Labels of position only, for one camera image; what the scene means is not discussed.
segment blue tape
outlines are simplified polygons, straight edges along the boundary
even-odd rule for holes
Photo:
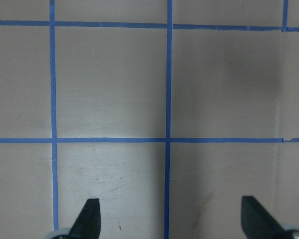
[[[166,55],[166,145],[165,145],[165,191],[164,191],[164,239],[169,239],[169,181],[171,137],[171,70],[173,1],[167,1],[167,55]]]
[[[285,143],[299,143],[299,138],[292,138],[290,140],[285,140]]]
[[[283,32],[288,31],[287,20],[288,20],[288,0],[284,0],[283,27],[282,27]]]
[[[56,74],[55,74],[55,2],[50,0],[50,74],[51,74],[51,127],[52,127],[52,193],[53,227],[59,228],[58,208],[58,167],[57,167],[57,129],[56,129]]]
[[[191,24],[174,24],[174,29],[188,30],[235,30],[235,31],[273,31],[281,30],[277,26],[226,26],[226,25],[191,25]]]
[[[0,143],[51,143],[50,138],[0,138]]]
[[[57,138],[58,143],[165,143],[165,138]]]
[[[283,138],[172,138],[172,143],[283,143]]]
[[[289,32],[299,32],[299,27],[287,27],[287,31]]]
[[[169,238],[170,142],[165,145],[164,239]]]
[[[48,21],[0,21],[0,26],[48,26]]]
[[[57,143],[52,143],[52,197],[53,197],[53,228],[59,229],[59,205],[58,205],[58,160]]]
[[[129,22],[88,22],[88,21],[56,21],[56,26],[80,26],[80,27],[125,27],[125,28],[163,28],[166,24],[160,23],[129,23]]]

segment stain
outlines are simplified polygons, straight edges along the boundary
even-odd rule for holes
[[[207,210],[208,204],[213,200],[215,194],[214,192],[210,192],[201,202],[201,205],[197,208],[195,217],[194,217],[194,222],[193,225],[191,227],[190,230],[190,235],[192,235],[194,233],[194,231],[196,230],[199,221],[201,219],[201,217],[203,216],[203,214],[205,213],[205,211]]]
[[[120,231],[122,230],[122,227],[121,227],[121,222],[120,222],[120,220],[118,220],[118,223],[119,223],[119,229],[120,229]]]
[[[23,113],[19,114],[19,116],[18,116],[18,119],[17,119],[17,120],[19,120],[19,119],[20,119],[21,115],[23,115]]]

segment scuff mark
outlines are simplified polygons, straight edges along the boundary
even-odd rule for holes
[[[106,192],[104,192],[104,193],[101,193],[101,194],[99,194],[99,196],[103,196],[103,195],[105,195],[105,194],[115,192],[115,191],[117,191],[118,189],[120,189],[120,188],[122,188],[122,187],[124,187],[124,184],[123,184],[123,185],[119,185],[119,186],[115,187],[114,189],[111,189],[111,190],[106,191]]]
[[[118,222],[119,222],[119,229],[120,229],[120,231],[121,231],[121,230],[122,230],[121,222],[120,222],[120,220],[118,220]]]
[[[190,230],[190,235],[192,235],[195,231],[195,229],[197,228],[199,221],[201,219],[201,217],[203,216],[203,214],[205,213],[208,204],[210,203],[210,201],[214,198],[214,192],[210,192],[202,201],[201,205],[197,208],[195,217],[194,217],[194,222],[193,225],[191,227]]]
[[[19,116],[18,116],[18,119],[17,119],[17,120],[19,120],[19,119],[20,119],[21,115],[23,115],[23,113],[19,114]]]

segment beige floor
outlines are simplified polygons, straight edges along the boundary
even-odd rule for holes
[[[279,27],[283,2],[174,0],[173,23]],[[55,14],[166,24],[167,1],[56,0]],[[0,20],[49,21],[48,1],[0,0]],[[57,26],[57,136],[165,138],[166,32]],[[48,23],[0,26],[0,138],[51,138],[50,86]],[[299,32],[175,29],[171,93],[171,137],[299,137]],[[60,227],[98,197],[101,239],[163,238],[164,143],[57,149]],[[299,143],[172,143],[170,162],[171,239],[244,239],[242,195],[299,226]],[[51,143],[0,143],[0,238],[51,230]]]

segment blue tape line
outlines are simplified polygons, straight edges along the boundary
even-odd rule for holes
[[[287,27],[287,31],[289,32],[299,32],[299,27]]]
[[[52,126],[52,193],[53,227],[59,228],[58,208],[58,167],[57,167],[57,129],[56,129],[56,74],[55,74],[55,2],[50,0],[50,74],[51,74],[51,126]]]
[[[164,239],[169,238],[170,142],[165,145]]]
[[[277,26],[226,26],[226,25],[191,25],[191,24],[174,24],[174,29],[192,29],[192,30],[236,30],[236,31],[272,31],[281,30]]]
[[[172,138],[172,143],[283,143],[283,138]]]
[[[288,0],[284,0],[283,27],[282,27],[283,32],[288,31],[287,20],[288,20]]]
[[[169,239],[169,181],[171,137],[171,70],[173,1],[167,1],[167,55],[166,55],[166,145],[165,145],[165,191],[164,191],[164,239]]]
[[[1,21],[0,26],[48,26],[48,21]]]
[[[165,143],[165,138],[58,138],[58,143]]]
[[[52,197],[53,197],[53,228],[59,229],[59,205],[58,205],[58,160],[57,143],[52,143]]]
[[[292,138],[290,140],[285,140],[285,143],[299,143],[299,138]]]
[[[80,27],[125,27],[125,28],[167,28],[160,23],[130,23],[130,22],[88,22],[88,21],[56,21],[56,26]]]
[[[0,138],[0,143],[51,143],[50,138]]]

